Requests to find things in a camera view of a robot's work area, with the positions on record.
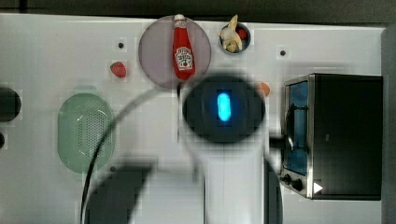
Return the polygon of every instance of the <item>orange object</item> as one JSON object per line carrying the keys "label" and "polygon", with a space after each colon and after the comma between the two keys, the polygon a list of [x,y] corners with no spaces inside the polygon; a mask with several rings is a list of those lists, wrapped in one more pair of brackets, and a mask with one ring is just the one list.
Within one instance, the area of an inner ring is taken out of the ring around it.
{"label": "orange object", "polygon": [[270,87],[263,82],[257,84],[256,88],[263,96],[268,96],[271,92]]}
{"label": "orange object", "polygon": [[183,15],[175,16],[173,64],[178,79],[187,80],[195,73],[194,54],[187,33],[187,22]]}
{"label": "orange object", "polygon": [[116,77],[126,77],[126,68],[121,62],[111,64],[110,70]]}

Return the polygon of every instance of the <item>black cable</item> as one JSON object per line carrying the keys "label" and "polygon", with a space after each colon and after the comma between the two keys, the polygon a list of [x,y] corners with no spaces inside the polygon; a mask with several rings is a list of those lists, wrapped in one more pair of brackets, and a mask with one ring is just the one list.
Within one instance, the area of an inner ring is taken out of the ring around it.
{"label": "black cable", "polygon": [[137,108],[139,105],[150,99],[151,97],[155,96],[156,94],[160,93],[160,90],[157,89],[151,89],[148,91],[143,92],[139,96],[137,96],[135,99],[133,99],[127,106],[125,106],[119,115],[114,118],[111,121],[110,126],[106,129],[105,133],[102,135],[100,142],[96,146],[95,152],[93,154],[91,163],[90,163],[90,168],[88,169],[87,176],[85,177],[85,184],[84,184],[84,191],[82,192],[82,199],[81,199],[81,209],[80,209],[80,215],[79,215],[79,223],[82,224],[82,217],[83,217],[83,212],[84,212],[84,207],[85,203],[87,201],[87,195],[88,195],[88,189],[90,188],[90,183],[91,183],[91,176],[92,176],[92,171],[93,171],[93,166],[95,165],[96,158],[99,154],[99,149],[102,146],[102,144],[105,142],[107,139],[108,135],[114,131],[114,128],[116,125],[126,116],[128,115],[133,109]]}

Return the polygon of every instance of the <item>ketchup bottle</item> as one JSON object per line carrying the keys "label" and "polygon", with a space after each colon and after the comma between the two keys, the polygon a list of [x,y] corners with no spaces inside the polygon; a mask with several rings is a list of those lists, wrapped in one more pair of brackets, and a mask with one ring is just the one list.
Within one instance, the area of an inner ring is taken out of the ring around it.
{"label": "ketchup bottle", "polygon": [[177,14],[174,22],[173,64],[178,79],[187,80],[195,73],[194,54],[192,52],[187,22],[183,15]]}

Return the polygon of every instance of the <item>round plate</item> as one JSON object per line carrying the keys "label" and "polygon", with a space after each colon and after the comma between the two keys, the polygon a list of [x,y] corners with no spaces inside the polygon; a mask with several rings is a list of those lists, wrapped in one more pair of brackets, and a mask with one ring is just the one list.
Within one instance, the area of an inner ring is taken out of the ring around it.
{"label": "round plate", "polygon": [[[166,89],[176,89],[180,80],[172,61],[173,16],[160,18],[143,33],[139,43],[139,62],[148,78]],[[195,75],[203,75],[210,64],[210,42],[205,31],[187,18],[187,30],[195,61]]]}
{"label": "round plate", "polygon": [[[86,173],[96,146],[113,120],[106,101],[91,93],[79,93],[67,99],[58,115],[58,153],[67,168]],[[103,167],[112,155],[113,133],[99,150],[97,169]]]}

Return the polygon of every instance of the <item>blue light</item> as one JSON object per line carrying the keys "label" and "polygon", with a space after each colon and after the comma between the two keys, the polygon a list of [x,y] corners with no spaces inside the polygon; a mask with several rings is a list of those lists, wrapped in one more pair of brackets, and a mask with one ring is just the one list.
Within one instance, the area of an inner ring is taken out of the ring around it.
{"label": "blue light", "polygon": [[230,96],[227,93],[221,93],[218,96],[218,111],[221,121],[228,121],[231,117]]}

